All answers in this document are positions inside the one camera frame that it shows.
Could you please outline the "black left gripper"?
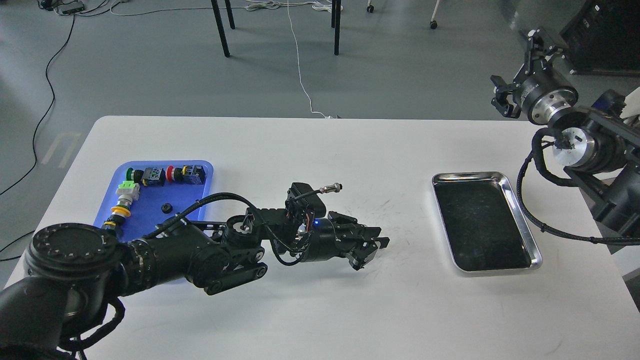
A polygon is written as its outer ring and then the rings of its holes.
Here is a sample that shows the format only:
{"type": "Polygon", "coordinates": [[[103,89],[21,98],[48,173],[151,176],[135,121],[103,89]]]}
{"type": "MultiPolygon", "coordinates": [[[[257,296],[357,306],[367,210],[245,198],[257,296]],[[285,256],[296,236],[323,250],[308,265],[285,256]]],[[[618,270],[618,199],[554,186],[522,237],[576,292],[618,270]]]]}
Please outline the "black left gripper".
{"type": "Polygon", "coordinates": [[[390,238],[379,237],[381,232],[381,227],[370,227],[350,215],[329,211],[326,218],[314,219],[301,261],[347,258],[352,269],[359,271],[375,258],[377,251],[389,245],[390,238]]]}

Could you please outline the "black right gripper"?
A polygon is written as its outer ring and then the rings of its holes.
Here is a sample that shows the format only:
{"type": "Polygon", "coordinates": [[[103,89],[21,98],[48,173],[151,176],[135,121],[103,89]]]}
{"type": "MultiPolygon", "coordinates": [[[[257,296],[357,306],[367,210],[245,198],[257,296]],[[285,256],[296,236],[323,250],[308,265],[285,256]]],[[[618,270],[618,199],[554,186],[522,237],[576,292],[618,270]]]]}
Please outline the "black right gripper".
{"type": "Polygon", "coordinates": [[[524,62],[513,82],[491,75],[494,97],[491,104],[501,116],[518,119],[521,112],[535,125],[547,125],[557,111],[574,106],[578,91],[557,70],[551,68],[556,57],[564,55],[569,44],[553,30],[531,29],[526,34],[524,62]],[[513,95],[515,103],[508,98],[513,95]]]}

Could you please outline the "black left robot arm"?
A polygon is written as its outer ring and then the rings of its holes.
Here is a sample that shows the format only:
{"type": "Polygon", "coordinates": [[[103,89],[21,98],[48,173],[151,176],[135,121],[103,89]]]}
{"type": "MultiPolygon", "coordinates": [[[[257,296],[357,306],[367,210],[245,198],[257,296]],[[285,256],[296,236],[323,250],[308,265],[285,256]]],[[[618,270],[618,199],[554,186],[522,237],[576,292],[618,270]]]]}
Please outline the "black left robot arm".
{"type": "Polygon", "coordinates": [[[181,278],[208,296],[259,280],[264,241],[285,266],[343,258],[355,271],[389,245],[381,228],[327,211],[318,194],[290,194],[284,208],[212,194],[126,243],[120,220],[42,228],[26,248],[23,278],[1,292],[1,358],[84,359],[123,320],[122,297],[181,278]]]}

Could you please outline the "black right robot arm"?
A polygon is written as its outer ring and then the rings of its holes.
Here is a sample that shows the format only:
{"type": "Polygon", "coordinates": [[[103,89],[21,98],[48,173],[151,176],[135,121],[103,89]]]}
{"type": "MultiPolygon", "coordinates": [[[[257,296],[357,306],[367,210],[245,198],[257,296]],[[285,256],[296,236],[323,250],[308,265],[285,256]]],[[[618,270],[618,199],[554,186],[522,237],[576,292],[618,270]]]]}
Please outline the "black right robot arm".
{"type": "Polygon", "coordinates": [[[516,180],[516,198],[525,216],[542,232],[563,239],[610,246],[639,244],[639,127],[622,119],[624,97],[609,89],[592,107],[577,105],[578,91],[553,68],[569,45],[538,27],[526,35],[524,60],[511,82],[492,75],[491,104],[507,118],[521,114],[539,129],[516,180]],[[542,222],[525,206],[522,183],[530,162],[547,181],[578,188],[592,200],[592,218],[614,237],[585,237],[542,222]]]}

